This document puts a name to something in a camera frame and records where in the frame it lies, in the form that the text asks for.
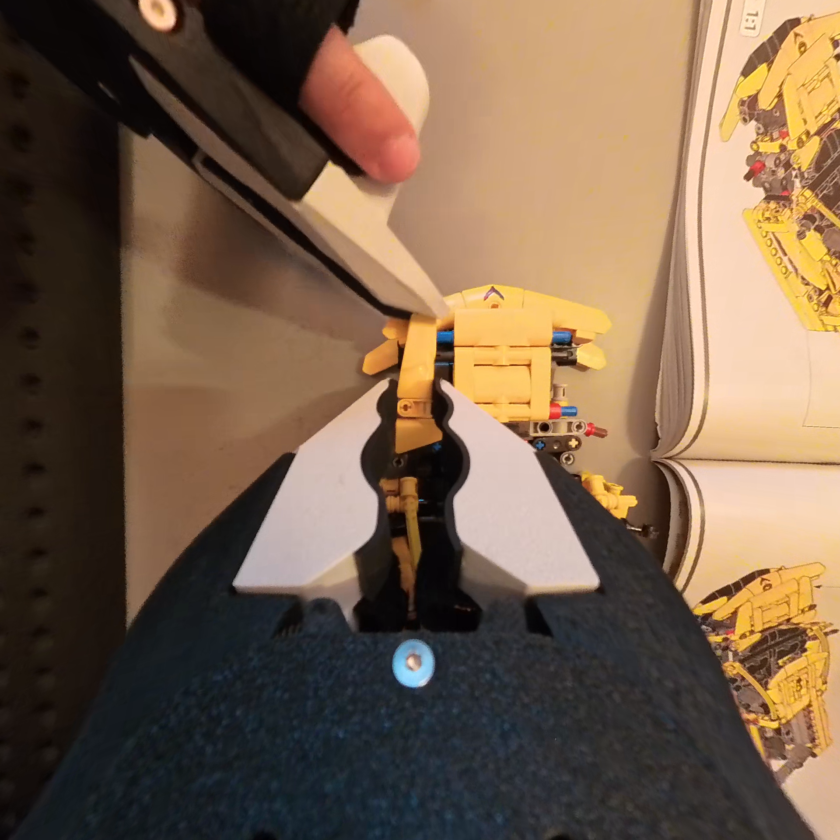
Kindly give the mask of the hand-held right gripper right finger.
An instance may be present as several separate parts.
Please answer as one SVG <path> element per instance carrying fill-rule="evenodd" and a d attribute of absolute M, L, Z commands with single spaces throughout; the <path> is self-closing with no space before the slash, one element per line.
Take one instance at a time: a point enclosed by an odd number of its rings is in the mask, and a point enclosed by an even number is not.
<path fill-rule="evenodd" d="M 479 606 L 594 592 L 601 581 L 555 492 L 550 458 L 455 387 L 436 382 L 441 424 L 463 458 L 446 501 L 460 552 L 458 587 Z"/>

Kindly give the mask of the person's left hand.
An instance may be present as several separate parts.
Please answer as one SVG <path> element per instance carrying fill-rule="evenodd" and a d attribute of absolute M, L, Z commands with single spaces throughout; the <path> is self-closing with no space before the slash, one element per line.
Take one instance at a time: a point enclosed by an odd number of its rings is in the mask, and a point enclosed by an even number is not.
<path fill-rule="evenodd" d="M 402 183 L 416 171 L 421 147 L 413 125 L 337 26 L 318 48 L 298 104 L 376 181 Z"/>

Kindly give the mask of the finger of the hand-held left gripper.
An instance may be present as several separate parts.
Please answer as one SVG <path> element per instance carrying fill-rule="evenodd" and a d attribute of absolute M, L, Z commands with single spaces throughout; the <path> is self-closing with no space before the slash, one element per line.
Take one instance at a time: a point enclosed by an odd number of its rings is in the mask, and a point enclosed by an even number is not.
<path fill-rule="evenodd" d="M 193 169 L 206 183 L 216 189 L 263 228 L 285 239 L 312 257 L 321 267 L 339 279 L 357 297 L 381 314 L 395 314 L 394 306 L 379 301 L 357 277 L 339 261 L 328 255 L 314 240 L 303 233 L 289 218 L 272 206 L 251 187 L 231 175 L 223 166 L 204 152 L 193 157 Z"/>
<path fill-rule="evenodd" d="M 389 227 L 395 197 L 394 187 L 327 163 L 294 203 L 294 221 L 382 306 L 441 319 L 444 296 Z"/>

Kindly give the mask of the grey desk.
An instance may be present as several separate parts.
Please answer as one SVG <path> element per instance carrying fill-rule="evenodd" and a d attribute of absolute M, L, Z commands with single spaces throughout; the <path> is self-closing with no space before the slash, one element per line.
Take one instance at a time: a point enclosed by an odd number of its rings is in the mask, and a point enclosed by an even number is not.
<path fill-rule="evenodd" d="M 609 430 L 581 469 L 637 496 L 648 462 L 693 2 L 363 2 L 352 36 L 404 40 L 430 109 L 391 216 L 443 293 L 505 283 L 606 312 L 601 372 L 565 374 Z M 280 454 L 368 390 L 383 319 L 202 182 L 121 132 L 127 614 Z"/>

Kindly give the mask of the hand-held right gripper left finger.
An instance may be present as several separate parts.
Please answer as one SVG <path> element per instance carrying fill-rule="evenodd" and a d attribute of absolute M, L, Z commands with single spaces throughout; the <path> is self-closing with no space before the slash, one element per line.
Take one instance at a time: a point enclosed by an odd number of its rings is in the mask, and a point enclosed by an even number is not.
<path fill-rule="evenodd" d="M 297 449 L 234 578 L 237 593 L 330 599 L 358 628 L 361 556 L 384 507 L 362 455 L 377 432 L 392 430 L 384 413 L 395 397 L 393 380 L 376 383 Z"/>

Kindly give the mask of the yellow brick car model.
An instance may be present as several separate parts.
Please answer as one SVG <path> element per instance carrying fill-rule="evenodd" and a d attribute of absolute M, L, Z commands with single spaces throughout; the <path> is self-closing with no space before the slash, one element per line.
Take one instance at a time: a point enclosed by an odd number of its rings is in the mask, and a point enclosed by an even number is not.
<path fill-rule="evenodd" d="M 397 606 L 360 606 L 373 627 L 391 612 L 407 627 L 469 631 L 478 596 L 459 580 L 464 561 L 446 529 L 447 498 L 459 468 L 456 442 L 435 412 L 444 382 L 536 455 L 572 470 L 588 439 L 609 430 L 581 414 L 563 372 L 600 371 L 606 357 L 595 339 L 612 326 L 603 311 L 518 287 L 487 285 L 445 300 L 439 319 L 390 318 L 384 341 L 364 357 L 367 375 L 396 371 L 392 462 L 380 480 L 403 595 Z"/>

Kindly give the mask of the open instruction booklet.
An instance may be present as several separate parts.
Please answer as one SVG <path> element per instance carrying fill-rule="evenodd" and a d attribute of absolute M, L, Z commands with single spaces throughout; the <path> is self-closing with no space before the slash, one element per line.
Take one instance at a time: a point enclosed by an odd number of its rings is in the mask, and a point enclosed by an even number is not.
<path fill-rule="evenodd" d="M 652 458 L 783 784 L 838 731 L 838 2 L 700 2 Z"/>

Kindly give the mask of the black perforated panel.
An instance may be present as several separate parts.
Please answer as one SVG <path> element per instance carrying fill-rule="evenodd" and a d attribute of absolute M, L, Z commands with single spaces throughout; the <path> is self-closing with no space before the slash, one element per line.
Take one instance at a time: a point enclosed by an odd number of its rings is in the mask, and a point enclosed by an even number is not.
<path fill-rule="evenodd" d="M 125 630 L 116 124 L 2 14 L 1 829 Z"/>

